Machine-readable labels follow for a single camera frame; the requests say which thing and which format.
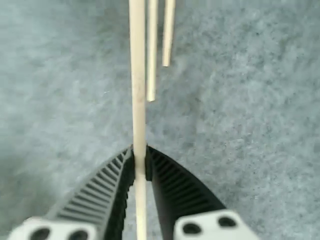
mounting hole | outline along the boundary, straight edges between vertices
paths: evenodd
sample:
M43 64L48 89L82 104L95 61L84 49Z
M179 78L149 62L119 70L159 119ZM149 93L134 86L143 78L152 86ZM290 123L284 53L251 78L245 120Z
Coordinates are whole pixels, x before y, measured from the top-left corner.
M198 224L189 222L183 225L183 232L185 234L199 234L201 233L201 228Z
M219 218L219 225L221 227L227 227L227 228L231 227L232 228L232 227L235 227L237 224L232 218L227 217L227 216L223 216L223 217Z
M69 240L87 240L87 239L88 239L88 233L83 230L75 231L69 237Z
M49 228L40 228L32 233L30 240L46 240L49 237L49 234Z

wooden stick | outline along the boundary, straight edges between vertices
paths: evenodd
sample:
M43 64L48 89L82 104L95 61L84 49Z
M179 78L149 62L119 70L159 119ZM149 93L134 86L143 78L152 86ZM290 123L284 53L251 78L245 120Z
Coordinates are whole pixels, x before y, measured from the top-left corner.
M129 0L133 154L137 240L147 240L145 0Z
M157 76L157 31L158 31L158 0L149 0L148 13L148 102L156 99L156 76Z
M176 0L165 0L162 65L170 65L172 40L175 24Z

gray carpet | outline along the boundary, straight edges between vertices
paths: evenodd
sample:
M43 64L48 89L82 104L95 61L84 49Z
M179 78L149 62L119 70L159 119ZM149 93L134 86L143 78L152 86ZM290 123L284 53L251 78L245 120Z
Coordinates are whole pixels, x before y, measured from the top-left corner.
M129 146L132 112L127 0L0 6L5 239ZM262 239L320 239L319 13L318 0L177 0L172 63L147 106L148 143ZM125 240L134 201L131 189ZM161 239L150 186L148 238Z

ribbed gripper pad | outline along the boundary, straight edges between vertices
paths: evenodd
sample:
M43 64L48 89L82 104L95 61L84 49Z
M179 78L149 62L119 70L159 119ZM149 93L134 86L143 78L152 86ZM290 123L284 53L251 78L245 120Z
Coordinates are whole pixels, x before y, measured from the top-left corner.
M128 148L102 164L79 188L55 205L47 217L91 223L104 239L120 240L128 190L134 179L134 157Z
M178 218L226 208L199 179L176 161L152 147L148 148L148 152L164 240L172 239Z

wooden dowel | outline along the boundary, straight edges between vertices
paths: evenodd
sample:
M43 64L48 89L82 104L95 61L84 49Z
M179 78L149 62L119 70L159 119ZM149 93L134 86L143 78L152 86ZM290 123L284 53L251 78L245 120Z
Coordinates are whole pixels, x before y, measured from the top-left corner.
M147 240L145 0L129 0L133 154L137 240Z
M158 0L149 0L148 11L148 79L147 96L148 102L156 99L157 77L157 35L158 32Z
M176 0L165 0L162 65L170 65L171 48L174 34Z

